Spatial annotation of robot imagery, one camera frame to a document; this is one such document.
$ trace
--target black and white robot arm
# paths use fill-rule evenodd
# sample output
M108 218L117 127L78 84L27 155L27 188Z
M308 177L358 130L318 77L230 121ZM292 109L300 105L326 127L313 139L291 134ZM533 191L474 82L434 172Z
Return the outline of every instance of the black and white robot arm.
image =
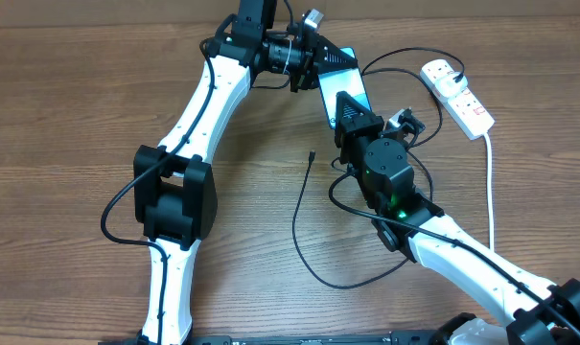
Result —
M166 251L168 265L164 306L160 313L158 302L163 282L163 260L160 252L151 248L149 314L137 344L171 345L189 341L195 258L217 212L211 162L230 116L246 97L257 75L264 71L289 74L290 89L295 92L316 88L318 76L323 73L358 66L354 58L316 33L321 15L315 10L307 13L302 23L288 27L288 33L295 37L293 40L268 36L266 29L271 28L275 6L273 0L241 2L239 14L229 16L207 44L215 85L202 116L198 118L197 114L212 79L207 63L194 96L171 132L157 148L141 147L134 158L134 175L138 176L167 157L179 145L187 128L196 123L189 141L168 164L158 174L147 176L134 187L136 218L144 224L144 235L149 241ZM230 24L232 31L225 33L224 29ZM345 113L352 107L357 111ZM580 296L580 285L573 283L572 287L561 291L548 279L509 263L471 238L415 188L403 140L412 128L419 130L410 119L407 116L400 123L393 122L396 126L390 122L384 127L381 117L348 94L340 93L337 97L335 142L341 149L341 162L350 163L354 169L352 176L360 184L368 206L377 211L380 219L393 219L396 223L419 227L469 245L525 284L540 299L556 306L559 312L571 314L568 318L580 329L580 297L577 297ZM183 178L183 186L161 179L171 175ZM456 334L448 334L447 340L453 336L457 338L454 344L506 343L504 341L512 336L508 326L518 321L518 316L527 317L528 321L512 334L538 337L543 336L544 329L548 331L553 326L555 320L551 315L540 310L543 304L519 291L508 277L500 275L475 253L432 235L394 226L394 223L373 219L373 225L389 250L400 250L413 262L445 276L489 311L502 327L507 327L507 332L490 325L480 325L482 330L477 332L466 327L466 330L457 329L459 332ZM563 302L566 302L565 310L560 307ZM164 320L161 333L158 330L160 314Z

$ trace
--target wooden surface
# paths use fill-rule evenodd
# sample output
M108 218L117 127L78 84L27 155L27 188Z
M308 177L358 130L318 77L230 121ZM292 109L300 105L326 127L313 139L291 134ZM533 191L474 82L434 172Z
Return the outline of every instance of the wooden surface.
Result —
M290 0L327 19L580 15L580 0ZM0 28L221 22L239 0L0 0ZM277 20L289 20L278 1Z
M200 77L197 43L215 27L0 29L0 344L95 344L142 326L149 252L107 241L100 213L129 181L139 145L156 145L178 119ZM461 57L497 119L499 253L556 282L580 279L580 17L333 21L323 34L354 46L362 65L406 46ZM381 66L417 71L434 58L405 53ZM257 83L282 81L262 75ZM378 114L412 106L435 128L416 80L365 81ZM195 334L382 333L435 328L462 311L490 319L417 264L355 290L319 284L290 236L309 150L317 157L298 240L313 269L351 284L402 259L366 219L328 200L337 149L319 92L254 90L215 156L220 207L197 257ZM435 202L487 242L483 141L470 142L445 113L440 134L414 152L434 177ZM339 188L363 207L354 182ZM110 217L120 237L142 233L132 203L130 194Z

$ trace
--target white arm segment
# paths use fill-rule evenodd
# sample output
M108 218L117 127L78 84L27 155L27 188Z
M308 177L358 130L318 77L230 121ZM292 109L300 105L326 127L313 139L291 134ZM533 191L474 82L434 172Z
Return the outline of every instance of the white arm segment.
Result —
M195 154L202 157L206 163L213 161L213 155L225 126L237 105L243 100L251 86L251 75L248 67L242 67L235 59L217 56L211 58L215 72L215 90L211 101L206 107L200 121L177 155L192 158ZM200 108L204 104L209 91L211 76L209 67L204 62L202 78L194 96L187 104L183 115L171 132L159 143L165 146L166 151L173 150L181 137L194 122ZM192 315L190 314L190 297L192 291L192 277L194 262L200 240L196 240L188 251L183 251L180 244L157 239L168 259L168 277L164 294L164 323L162 330L162 344L157 344L159 293L162 284L162 270L160 254L157 250L151 251L151 292L149 299L149 314L143 327L143 335L150 342L157 345L183 344L189 331L192 329Z
M190 136L189 144L185 144L177 154L185 158L192 158L197 154L202 157L202 161L209 164L213 161L215 149L230 116L247 95L251 86L249 67L242 67L237 60L216 56L211 58L211 63L213 63L215 71L215 90L211 96L211 101ZM165 146L166 151L171 151L176 147L204 104L210 80L209 67L204 62L202 78L194 96L187 104L173 130L159 142L158 146Z
M525 283L539 297L545 299L551 294L547 287L554 283L509 263L470 237L450 216L434 217L420 227L470 245L518 281ZM425 234L417 234L409 239L409 245L418 263L443 275L468 293L489 311L502 327L515 320L513 312L517 309L530 311L537 306L537 303L525 293L517 293L515 286L465 249L454 247L450 243Z
M200 240L194 241L190 250L181 250L181 245L172 241L157 239L166 251L168 259L168 277L164 294L164 330L163 344L183 344L187 334L192 329L190 314L190 297L192 292L192 277L194 262ZM143 327L143 335L150 342L157 344L157 314L159 307L159 292L162 284L162 262L159 252L150 247L151 252L151 292L149 297L149 314Z

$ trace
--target tabletop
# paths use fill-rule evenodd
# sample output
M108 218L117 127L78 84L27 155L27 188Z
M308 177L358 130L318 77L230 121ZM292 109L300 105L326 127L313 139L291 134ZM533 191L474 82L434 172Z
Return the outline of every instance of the tabletop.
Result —
M0 29L0 344L95 344L134 336L147 313L149 251L101 233L100 214L132 176L133 155L155 146L190 100L202 70L197 44L217 24ZM466 64L473 92L496 119L497 250L555 282L580 280L580 17L330 21L322 33L352 46L360 65L426 46ZM413 71L440 58L411 52L381 67ZM437 125L434 103L411 76L364 77L385 119L412 106ZM282 83L263 74L255 83ZM364 218L332 205L338 155L318 91L252 90L232 116L213 162L217 220L197 254L194 333L233 336L373 334L432 329L460 312L487 312L433 271L406 264ZM485 148L444 113L440 133L414 153L435 183L434 202L487 244ZM416 169L416 184L427 182ZM365 209L354 181L339 197ZM111 232L138 239L133 194Z

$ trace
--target white power strip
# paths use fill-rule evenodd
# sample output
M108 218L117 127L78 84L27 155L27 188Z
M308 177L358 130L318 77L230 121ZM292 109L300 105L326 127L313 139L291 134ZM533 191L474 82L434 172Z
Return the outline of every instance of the white power strip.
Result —
M492 200L492 144L488 130L494 125L494 118L469 90L465 76L459 75L444 59L431 61L422 67L420 76L432 90L439 102L445 106L466 136L471 140L483 137L487 154L486 189L488 203L488 228L490 249L494 251L494 206Z

